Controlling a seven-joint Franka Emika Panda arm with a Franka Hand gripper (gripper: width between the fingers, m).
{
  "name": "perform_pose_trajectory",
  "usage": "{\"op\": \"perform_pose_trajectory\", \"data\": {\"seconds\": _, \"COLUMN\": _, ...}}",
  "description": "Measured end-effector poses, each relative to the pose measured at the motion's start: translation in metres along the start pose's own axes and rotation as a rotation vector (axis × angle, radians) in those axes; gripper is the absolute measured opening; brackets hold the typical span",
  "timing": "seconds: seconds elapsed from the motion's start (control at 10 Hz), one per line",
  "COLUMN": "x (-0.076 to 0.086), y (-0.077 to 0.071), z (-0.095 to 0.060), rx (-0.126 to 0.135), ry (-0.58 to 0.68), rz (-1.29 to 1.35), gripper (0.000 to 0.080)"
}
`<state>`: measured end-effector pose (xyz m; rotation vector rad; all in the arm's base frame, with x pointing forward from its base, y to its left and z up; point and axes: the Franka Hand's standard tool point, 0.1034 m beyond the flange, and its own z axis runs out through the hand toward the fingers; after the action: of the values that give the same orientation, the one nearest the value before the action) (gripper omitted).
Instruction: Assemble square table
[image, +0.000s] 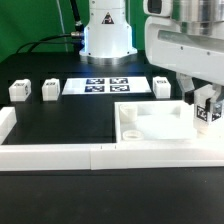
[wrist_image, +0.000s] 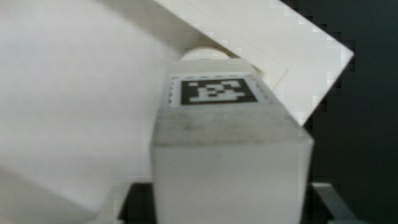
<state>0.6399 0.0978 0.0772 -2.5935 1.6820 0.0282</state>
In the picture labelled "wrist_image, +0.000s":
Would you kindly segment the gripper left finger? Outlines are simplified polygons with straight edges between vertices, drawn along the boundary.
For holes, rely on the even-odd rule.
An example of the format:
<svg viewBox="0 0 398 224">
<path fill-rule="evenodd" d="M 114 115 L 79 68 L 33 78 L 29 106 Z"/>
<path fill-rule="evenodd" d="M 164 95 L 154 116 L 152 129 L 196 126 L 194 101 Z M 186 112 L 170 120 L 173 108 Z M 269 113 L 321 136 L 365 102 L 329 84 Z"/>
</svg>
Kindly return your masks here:
<svg viewBox="0 0 398 224">
<path fill-rule="evenodd" d="M 122 224 L 157 224 L 154 184 L 130 185 L 123 207 L 118 214 Z"/>
</svg>

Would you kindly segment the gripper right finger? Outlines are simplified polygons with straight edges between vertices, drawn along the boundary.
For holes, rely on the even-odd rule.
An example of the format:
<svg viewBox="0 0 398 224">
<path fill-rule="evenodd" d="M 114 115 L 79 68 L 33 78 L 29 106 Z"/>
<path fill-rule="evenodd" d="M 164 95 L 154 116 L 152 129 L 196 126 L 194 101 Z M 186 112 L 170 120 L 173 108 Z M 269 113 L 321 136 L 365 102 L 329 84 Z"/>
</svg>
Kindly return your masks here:
<svg viewBox="0 0 398 224">
<path fill-rule="evenodd" d="M 356 224 L 356 214 L 329 182 L 313 182 L 301 224 Z"/>
</svg>

